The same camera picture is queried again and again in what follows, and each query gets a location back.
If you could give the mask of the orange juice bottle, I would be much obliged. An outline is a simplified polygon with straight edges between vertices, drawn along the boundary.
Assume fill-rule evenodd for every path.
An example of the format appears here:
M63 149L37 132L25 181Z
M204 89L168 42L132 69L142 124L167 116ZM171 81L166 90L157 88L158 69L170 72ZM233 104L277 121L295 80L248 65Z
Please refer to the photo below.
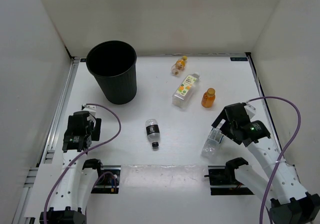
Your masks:
M204 93L201 105L205 108L211 108L215 101L216 91L214 88L208 88L207 91Z

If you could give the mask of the crushed clear bottle blue label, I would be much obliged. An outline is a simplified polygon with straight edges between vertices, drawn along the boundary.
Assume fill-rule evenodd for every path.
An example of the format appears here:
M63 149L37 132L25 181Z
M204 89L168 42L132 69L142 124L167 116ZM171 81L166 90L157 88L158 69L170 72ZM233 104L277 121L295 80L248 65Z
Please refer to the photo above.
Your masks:
M203 145L201 155L207 159L215 157L220 148L223 137L224 136L219 129L213 128Z

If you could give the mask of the clear bottle orange fruit label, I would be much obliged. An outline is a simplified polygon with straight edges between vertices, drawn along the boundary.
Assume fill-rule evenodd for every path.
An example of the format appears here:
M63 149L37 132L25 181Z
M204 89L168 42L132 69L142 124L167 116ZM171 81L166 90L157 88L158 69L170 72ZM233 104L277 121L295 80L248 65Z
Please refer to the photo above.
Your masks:
M193 93L198 89L199 80L200 74L197 72L187 75L173 93L172 104L179 108L187 107Z

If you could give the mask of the clear bottle black label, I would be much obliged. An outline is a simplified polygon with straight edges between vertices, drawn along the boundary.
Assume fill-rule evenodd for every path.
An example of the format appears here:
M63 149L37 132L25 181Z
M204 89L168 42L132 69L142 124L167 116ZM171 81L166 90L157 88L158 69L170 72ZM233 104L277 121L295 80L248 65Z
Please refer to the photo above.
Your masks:
M149 119L145 123L146 135L154 150L158 149L160 141L160 129L155 119Z

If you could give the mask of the small clear bottle yellow cap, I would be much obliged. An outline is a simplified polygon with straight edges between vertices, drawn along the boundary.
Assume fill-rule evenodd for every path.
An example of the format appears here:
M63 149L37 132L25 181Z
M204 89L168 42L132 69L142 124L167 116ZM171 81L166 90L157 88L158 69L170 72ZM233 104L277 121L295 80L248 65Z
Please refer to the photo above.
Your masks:
M171 73L174 76L179 76L183 70L185 69L186 63L187 63L187 56L182 56L179 58L176 63L171 68Z

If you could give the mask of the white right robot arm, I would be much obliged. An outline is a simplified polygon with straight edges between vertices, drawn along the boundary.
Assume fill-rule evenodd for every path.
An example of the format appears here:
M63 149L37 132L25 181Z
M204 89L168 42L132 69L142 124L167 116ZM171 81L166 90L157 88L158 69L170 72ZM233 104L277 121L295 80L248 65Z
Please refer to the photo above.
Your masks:
M242 157L225 164L227 182L247 187L266 208L274 223L309 223L317 216L319 195L310 194L290 170L286 160L278 160L280 153L266 126L251 121L254 107L247 103L225 106L212 127L238 145L244 145L256 158L268 177L265 180Z

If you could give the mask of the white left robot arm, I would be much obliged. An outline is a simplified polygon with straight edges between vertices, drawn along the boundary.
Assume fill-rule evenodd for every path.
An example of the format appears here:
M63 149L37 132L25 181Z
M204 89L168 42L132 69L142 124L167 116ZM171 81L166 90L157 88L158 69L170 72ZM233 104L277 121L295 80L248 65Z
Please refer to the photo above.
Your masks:
M87 153L93 141L99 141L101 119L92 106L68 117L62 147L63 177L52 191L47 211L41 212L40 223L86 223L85 209L93 184L103 182L105 172L98 159Z

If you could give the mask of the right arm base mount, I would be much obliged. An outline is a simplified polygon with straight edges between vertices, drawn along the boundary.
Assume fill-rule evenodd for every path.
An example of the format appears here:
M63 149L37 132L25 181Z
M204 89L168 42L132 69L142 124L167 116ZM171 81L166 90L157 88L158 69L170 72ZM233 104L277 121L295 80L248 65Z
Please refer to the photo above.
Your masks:
M224 170L224 166L208 166L208 173L204 178L209 180L211 196L253 195L243 184L230 181Z

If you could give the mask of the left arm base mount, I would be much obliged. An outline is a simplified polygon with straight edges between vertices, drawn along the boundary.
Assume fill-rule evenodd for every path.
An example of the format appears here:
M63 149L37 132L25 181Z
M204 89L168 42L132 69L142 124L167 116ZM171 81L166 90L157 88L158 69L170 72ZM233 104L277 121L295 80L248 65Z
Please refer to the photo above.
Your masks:
M119 193L119 183L120 183L120 174L121 166L106 166L104 165L101 169L101 174L105 172L111 172L115 179L111 177L111 174L105 174L99 179L97 184L93 187L92 194L118 194Z

